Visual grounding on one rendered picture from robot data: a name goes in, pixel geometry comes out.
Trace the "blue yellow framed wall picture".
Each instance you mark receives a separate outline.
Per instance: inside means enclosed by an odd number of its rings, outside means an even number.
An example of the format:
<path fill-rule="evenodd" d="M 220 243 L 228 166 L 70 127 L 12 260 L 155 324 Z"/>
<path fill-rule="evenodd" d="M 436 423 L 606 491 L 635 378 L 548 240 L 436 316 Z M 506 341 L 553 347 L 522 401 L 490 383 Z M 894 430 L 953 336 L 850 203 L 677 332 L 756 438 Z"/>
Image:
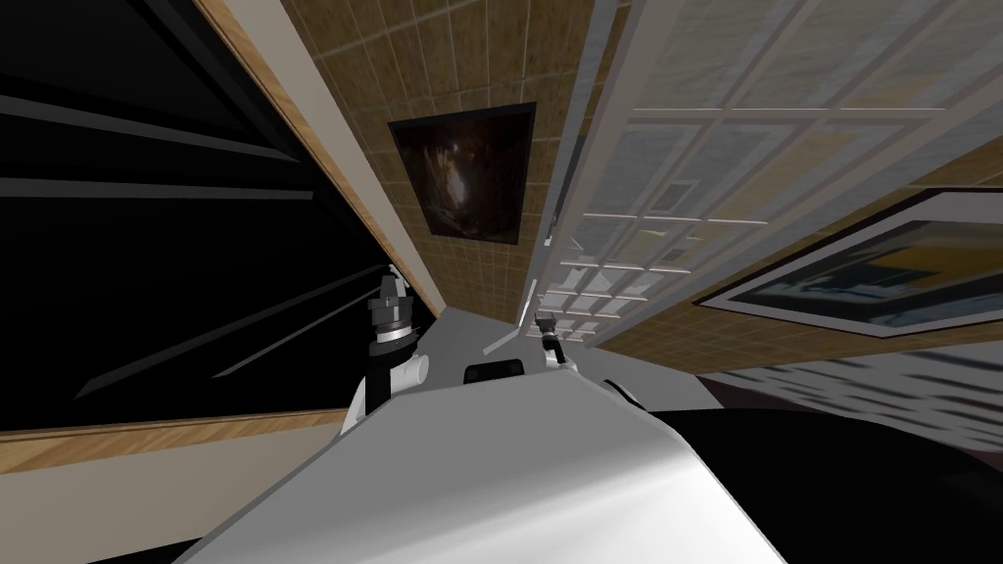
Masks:
<path fill-rule="evenodd" d="M 931 188 L 701 300 L 875 338 L 1003 320 L 1003 187 Z"/>

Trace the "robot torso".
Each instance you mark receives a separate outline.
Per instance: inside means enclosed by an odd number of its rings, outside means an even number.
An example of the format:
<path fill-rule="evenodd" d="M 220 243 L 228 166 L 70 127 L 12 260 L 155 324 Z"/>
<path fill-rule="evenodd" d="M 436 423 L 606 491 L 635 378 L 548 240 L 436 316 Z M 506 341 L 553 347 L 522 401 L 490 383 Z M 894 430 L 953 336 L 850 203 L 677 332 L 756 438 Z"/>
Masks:
<path fill-rule="evenodd" d="M 786 564 L 673 429 L 550 371 L 391 399 L 176 564 Z"/>

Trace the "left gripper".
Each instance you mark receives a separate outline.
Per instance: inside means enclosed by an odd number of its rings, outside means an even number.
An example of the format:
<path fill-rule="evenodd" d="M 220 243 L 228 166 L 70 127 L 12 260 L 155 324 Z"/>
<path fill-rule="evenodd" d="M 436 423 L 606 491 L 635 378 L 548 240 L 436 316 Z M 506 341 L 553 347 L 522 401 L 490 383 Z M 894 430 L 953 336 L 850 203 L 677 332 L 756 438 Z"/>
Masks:
<path fill-rule="evenodd" d="M 411 313 L 413 297 L 407 294 L 410 288 L 406 278 L 394 264 L 389 265 L 389 274 L 381 279 L 378 296 L 367 301 L 370 311 L 389 309 L 395 313 Z"/>

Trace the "dark framed wall picture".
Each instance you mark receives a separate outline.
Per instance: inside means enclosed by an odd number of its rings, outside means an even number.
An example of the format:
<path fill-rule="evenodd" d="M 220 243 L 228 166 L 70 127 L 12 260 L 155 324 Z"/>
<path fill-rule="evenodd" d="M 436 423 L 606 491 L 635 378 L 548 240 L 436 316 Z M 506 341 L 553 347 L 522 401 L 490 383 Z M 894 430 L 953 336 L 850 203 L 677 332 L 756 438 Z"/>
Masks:
<path fill-rule="evenodd" d="M 530 102 L 389 123 L 433 235 L 517 244 L 535 114 Z"/>

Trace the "white glass-paned door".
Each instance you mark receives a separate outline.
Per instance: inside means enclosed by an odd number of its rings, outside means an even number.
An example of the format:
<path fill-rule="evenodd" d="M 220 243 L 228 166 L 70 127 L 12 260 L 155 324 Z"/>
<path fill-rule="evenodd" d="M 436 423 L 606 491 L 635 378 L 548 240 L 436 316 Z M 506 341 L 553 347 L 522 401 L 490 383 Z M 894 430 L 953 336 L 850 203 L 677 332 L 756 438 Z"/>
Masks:
<path fill-rule="evenodd" d="M 1003 0 L 638 0 L 523 309 L 609 342 L 1003 134 Z"/>

